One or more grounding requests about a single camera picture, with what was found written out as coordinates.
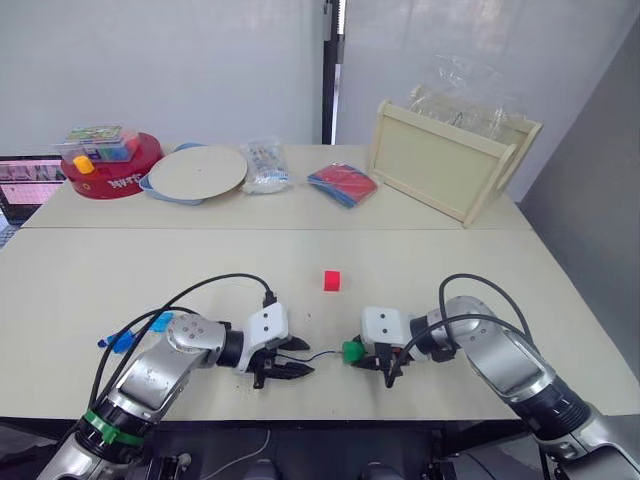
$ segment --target wooden frame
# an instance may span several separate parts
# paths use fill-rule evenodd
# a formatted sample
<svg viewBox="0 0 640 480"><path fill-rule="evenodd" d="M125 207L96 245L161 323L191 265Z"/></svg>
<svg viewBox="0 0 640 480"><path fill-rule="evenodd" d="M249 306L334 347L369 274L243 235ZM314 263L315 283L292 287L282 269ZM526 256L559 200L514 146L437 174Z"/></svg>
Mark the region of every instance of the wooden frame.
<svg viewBox="0 0 640 480"><path fill-rule="evenodd" d="M456 111L468 108L457 99L438 101ZM469 226L506 188L542 128L524 119L506 125L500 139L508 143L500 143L385 101L369 171Z"/></svg>

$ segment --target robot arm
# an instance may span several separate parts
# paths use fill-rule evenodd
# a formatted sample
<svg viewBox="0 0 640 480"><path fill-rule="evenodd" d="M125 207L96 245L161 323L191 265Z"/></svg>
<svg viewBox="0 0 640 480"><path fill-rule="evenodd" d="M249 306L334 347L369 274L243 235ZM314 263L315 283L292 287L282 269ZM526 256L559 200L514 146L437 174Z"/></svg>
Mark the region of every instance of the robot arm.
<svg viewBox="0 0 640 480"><path fill-rule="evenodd" d="M449 317L494 315L480 300L468 296L447 302L446 311ZM355 366L382 370L386 378L397 349L441 320L439 309L410 320L398 310L367 307L362 315L361 341L375 354L363 357ZM573 392L521 336L480 319L452 323L450 332L478 375L527 423L542 449L560 464L565 478L605 478L597 472L606 471L609 478L640 479L632 442ZM416 361L453 358L444 327L434 330L409 353Z"/></svg>
<svg viewBox="0 0 640 480"><path fill-rule="evenodd" d="M313 371L294 362L276 364L278 348L309 348L289 335L280 303L252 315L244 331L195 314L174 318L161 340L139 355L113 389L85 413L38 479L124 478L140 457L145 437L184 390L193 369L219 365L251 372L254 388L262 388L265 378L298 378Z"/></svg>

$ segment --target green tape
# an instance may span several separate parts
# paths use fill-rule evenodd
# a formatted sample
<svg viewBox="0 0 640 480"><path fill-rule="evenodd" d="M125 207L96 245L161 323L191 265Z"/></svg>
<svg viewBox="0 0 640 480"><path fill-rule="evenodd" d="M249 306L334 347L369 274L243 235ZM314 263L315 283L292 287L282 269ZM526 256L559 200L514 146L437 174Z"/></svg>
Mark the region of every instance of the green tape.
<svg viewBox="0 0 640 480"><path fill-rule="evenodd" d="M111 445L113 442L119 442L137 447L144 443L144 438L123 432L118 427L108 424L93 410L87 410L87 413L84 414L84 419L102 434L102 440L107 445Z"/></svg>

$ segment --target red and blue package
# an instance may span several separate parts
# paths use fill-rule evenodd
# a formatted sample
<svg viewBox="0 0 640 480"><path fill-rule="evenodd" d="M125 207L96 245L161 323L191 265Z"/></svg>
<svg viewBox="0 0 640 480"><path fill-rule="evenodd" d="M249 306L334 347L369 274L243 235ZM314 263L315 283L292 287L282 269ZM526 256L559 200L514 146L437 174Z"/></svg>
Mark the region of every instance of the red and blue package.
<svg viewBox="0 0 640 480"><path fill-rule="evenodd" d="M355 207L378 189L378 185L357 168L338 163L312 173L307 181L347 208Z"/></svg>

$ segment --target red round container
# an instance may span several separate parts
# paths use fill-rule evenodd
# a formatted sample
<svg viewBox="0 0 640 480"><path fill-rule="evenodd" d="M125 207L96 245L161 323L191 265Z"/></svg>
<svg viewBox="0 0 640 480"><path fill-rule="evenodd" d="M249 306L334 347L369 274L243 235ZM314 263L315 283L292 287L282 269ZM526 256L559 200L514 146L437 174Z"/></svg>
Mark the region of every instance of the red round container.
<svg viewBox="0 0 640 480"><path fill-rule="evenodd" d="M140 133L140 146L133 158L122 163L94 163L96 169L83 175L75 165L64 160L62 172L71 182L74 190L89 198L120 198L141 192L138 181L162 158L162 148L155 137Z"/></svg>

